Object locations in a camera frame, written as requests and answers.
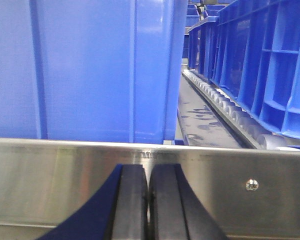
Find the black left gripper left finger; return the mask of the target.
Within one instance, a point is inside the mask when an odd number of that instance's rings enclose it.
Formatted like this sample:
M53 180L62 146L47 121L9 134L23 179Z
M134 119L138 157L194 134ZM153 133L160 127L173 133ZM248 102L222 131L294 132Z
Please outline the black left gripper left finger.
M40 239L144 240L147 190L141 165L118 164L81 208Z

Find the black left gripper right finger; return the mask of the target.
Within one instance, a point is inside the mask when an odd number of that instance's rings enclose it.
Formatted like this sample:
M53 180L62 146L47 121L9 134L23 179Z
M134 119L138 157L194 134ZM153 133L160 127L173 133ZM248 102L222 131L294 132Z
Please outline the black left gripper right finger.
M180 164L157 164L149 185L151 240L226 240L191 188Z

